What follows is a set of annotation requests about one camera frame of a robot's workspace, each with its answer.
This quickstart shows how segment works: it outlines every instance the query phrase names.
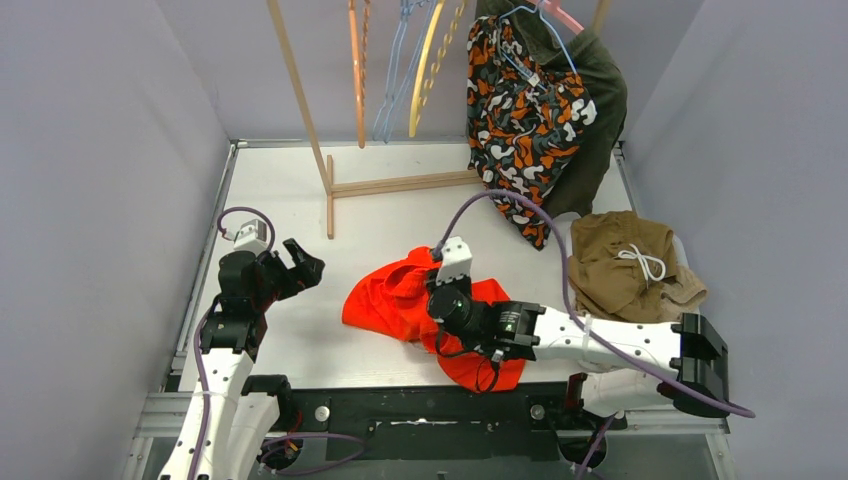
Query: wooden base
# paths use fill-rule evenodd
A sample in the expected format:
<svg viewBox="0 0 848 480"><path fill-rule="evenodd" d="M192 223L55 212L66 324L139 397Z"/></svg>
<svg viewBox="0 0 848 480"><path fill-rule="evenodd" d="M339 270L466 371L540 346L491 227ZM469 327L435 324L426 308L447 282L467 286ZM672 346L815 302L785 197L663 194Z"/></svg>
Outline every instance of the wooden base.
<svg viewBox="0 0 848 480"><path fill-rule="evenodd" d="M334 205L338 198L361 197L381 193L423 190L426 188L455 187L480 183L480 177L473 170L461 172L431 173L409 177L368 180L365 182L335 183L333 177L333 156L327 155L327 174L330 177L330 193L327 194L327 238L335 235Z"/></svg>

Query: yellow hanger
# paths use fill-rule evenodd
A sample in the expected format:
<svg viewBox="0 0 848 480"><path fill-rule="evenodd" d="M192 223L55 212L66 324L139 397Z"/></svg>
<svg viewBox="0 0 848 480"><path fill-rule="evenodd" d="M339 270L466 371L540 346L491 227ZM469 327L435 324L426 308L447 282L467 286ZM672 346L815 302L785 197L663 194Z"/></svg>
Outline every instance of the yellow hanger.
<svg viewBox="0 0 848 480"><path fill-rule="evenodd" d="M436 25L439 23L439 17L442 14L442 8L445 6L445 0L438 0L436 8L433 11L433 18L430 20L430 25L427 27L427 37L424 38L424 46L421 47L421 59L418 61L418 72L415 75L415 88L412 91L412 106L409 110L409 136L415 136L415 130L418 128L418 122L421 120L421 110L424 105L427 105L427 95L433 88L433 81L439 69L442 68L442 60L445 58L448 46L453 41L453 35L459 27L459 20L462 13L465 11L465 6L468 0L462 0L458 7L454 19L450 24L448 33L445 34L442 40L442 46L439 48L436 60L430 65L430 75L427 80L424 80L424 71L427 67L427 57L430 55L430 46L433 44L433 37L436 34Z"/></svg>
<svg viewBox="0 0 848 480"><path fill-rule="evenodd" d="M356 133L359 148L365 148L365 62L368 49L368 19L371 16L371 0L365 0L362 12L362 40L360 42L356 21L356 0L348 2L350 19L350 47L353 54L353 93L356 97Z"/></svg>

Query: plastic hanger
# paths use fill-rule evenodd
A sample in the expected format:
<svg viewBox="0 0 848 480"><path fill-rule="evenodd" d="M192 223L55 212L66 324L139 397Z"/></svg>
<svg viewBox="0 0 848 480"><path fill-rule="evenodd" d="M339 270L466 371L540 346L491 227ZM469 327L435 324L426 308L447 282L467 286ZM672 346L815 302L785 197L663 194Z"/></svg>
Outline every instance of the plastic hanger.
<svg viewBox="0 0 848 480"><path fill-rule="evenodd" d="M383 103L380 105L380 109L377 111L377 117L374 119L374 130L371 134L372 140L382 140L383 143L389 143L389 140L391 140L392 130L395 125L395 114L398 111L395 109L395 106L399 101L406 97L406 93L409 91L412 75L415 71L414 68L421 57L421 46L424 43L424 36L427 33L426 29L421 29L415 49L413 50L412 59L410 60L409 66L406 70L406 75L404 76L400 87L396 89L395 85L397 84L400 55L404 37L406 36L406 30L409 26L409 17L412 15L415 7L423 7L427 3L430 4L430 8L428 9L427 18L424 20L425 25L429 24L430 19L433 17L433 11L436 6L436 3L433 2L433 0L418 0L414 2L411 2L410 0L400 1L400 22L398 23L398 29L395 32L395 38L392 41L392 50L389 55L389 69L386 72L386 94L383 97ZM386 116L383 118L383 112L386 108L388 108L388 112L386 112Z"/></svg>
<svg viewBox="0 0 848 480"><path fill-rule="evenodd" d="M558 4L556 6L551 4L550 0L538 0L538 3L536 3L535 8L531 9L531 8L526 7L524 5L519 5L515 8L513 8L512 10L510 10L509 12L501 15L499 17L499 19L504 20L505 18L509 17L510 15L512 15L513 13L515 13L519 10L524 10L524 11L527 11L527 12L530 12L530 13L538 14L539 18L542 20L542 22L545 24L545 26L547 26L548 29L554 34L554 37L556 38L557 42L559 43L560 48L562 48L563 53L565 53L565 58L566 58L566 60L568 60L568 65L571 67L571 71L576 74L577 68L574 66L574 62L571 60L571 55L568 54L568 50L566 50L566 48L565 48L565 43L562 41L562 37L559 36L559 33L556 31L554 26L551 25L551 23L548 22L548 20L542 14L543 10L541 8L539 8L539 3L550 4L550 7L546 7L545 10L548 10L548 8L556 8L557 10L562 10L559 7ZM539 76L535 72L531 72L524 65L519 65L518 63L515 62L515 60L510 58L509 55L507 55L505 52L501 51L500 50L500 43L498 43L498 52L500 52L501 57L503 57L510 64L512 64L512 66L515 67L515 69L518 70L527 79L527 81L530 82L531 85L533 85L534 87L540 85L541 80L539 79Z"/></svg>
<svg viewBox="0 0 848 480"><path fill-rule="evenodd" d="M439 69L442 67L442 60L445 58L448 46L453 41L453 35L459 28L459 20L462 18L462 13L465 11L465 6L468 0L462 0L454 13L454 18L451 21L448 33L445 34L442 40L442 46L439 47L436 60L430 64L430 75L424 80L424 71L427 67L427 57L430 54L430 47L433 44L433 37L436 34L436 26L439 23L439 17L442 15L442 9L445 6L445 0L437 0L436 9L433 12L433 17L430 19L430 24L427 26L427 36L424 38L424 45L421 47L421 58L418 60L418 73L415 75L415 88L412 90L412 105L409 109L409 136L414 137L418 128L418 122L421 121L421 110L427 105L427 95L433 88L433 81Z"/></svg>
<svg viewBox="0 0 848 480"><path fill-rule="evenodd" d="M362 39L359 38L356 19L356 0L348 2L350 21L350 47L353 55L353 91L356 97L356 133L359 148L365 148L365 62L368 48L368 19L371 15L371 0L365 0L362 12Z"/></svg>
<svg viewBox="0 0 848 480"><path fill-rule="evenodd" d="M546 12L550 13L554 16L560 23L565 25L566 28L571 30L574 33L580 33L583 31L583 25L580 25L574 17L568 14L565 10L562 9L561 3L562 0L528 0L530 3L536 5L537 7L541 6L545 9Z"/></svg>

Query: pink hanger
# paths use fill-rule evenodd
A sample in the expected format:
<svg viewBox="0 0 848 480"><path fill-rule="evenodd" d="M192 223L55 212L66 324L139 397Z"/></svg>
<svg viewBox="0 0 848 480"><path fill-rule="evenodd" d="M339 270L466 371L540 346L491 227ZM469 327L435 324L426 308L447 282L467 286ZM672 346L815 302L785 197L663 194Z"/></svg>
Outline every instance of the pink hanger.
<svg viewBox="0 0 848 480"><path fill-rule="evenodd" d="M552 14L554 18L560 21L563 25L566 26L569 30L574 33L580 33L583 31L583 25L580 25L580 22L574 19L571 15L568 14L565 10L560 7L561 0L529 0L530 3L534 5L539 5L540 8L544 8L546 12Z"/></svg>

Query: hanging shirt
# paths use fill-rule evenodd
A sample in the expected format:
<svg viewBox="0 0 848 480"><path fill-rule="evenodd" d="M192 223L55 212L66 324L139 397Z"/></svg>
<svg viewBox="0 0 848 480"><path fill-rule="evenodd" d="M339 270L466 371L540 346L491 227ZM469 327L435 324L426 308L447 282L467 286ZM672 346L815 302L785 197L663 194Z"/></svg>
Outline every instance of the hanging shirt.
<svg viewBox="0 0 848 480"><path fill-rule="evenodd" d="M424 284L427 272L434 268L439 268L439 263L430 258L430 249L418 247L409 252L407 258L369 274L348 295L342 309L342 322L404 342L420 341L427 351L435 354L439 327L427 314L430 294ZM472 284L471 297L489 304L509 300L493 279ZM462 350L462 344L458 338L444 333L439 350L448 355ZM488 359L477 353L454 358L436 355L436 359L448 377L471 391L479 393L479 386L488 389L494 380ZM491 390L514 389L524 364L520 359L502 362L497 384Z"/></svg>
<svg viewBox="0 0 848 480"><path fill-rule="evenodd" d="M501 16L526 5L524 0L477 0L475 18ZM509 16L516 40L527 47L533 59L545 70L569 68L559 43L551 35L537 13L518 10ZM598 118L586 127L580 150L572 157L542 208L552 217L577 212L592 213L592 202L598 194L610 156L624 129L627 116L627 83L612 54L598 35L587 28L565 45L577 67L583 86L592 93Z"/></svg>
<svg viewBox="0 0 848 480"><path fill-rule="evenodd" d="M535 62L509 19L474 22L468 61L469 169L486 188L505 188L541 206L595 121L589 92L579 75ZM534 247L545 246L550 229L541 218L514 200L494 203Z"/></svg>

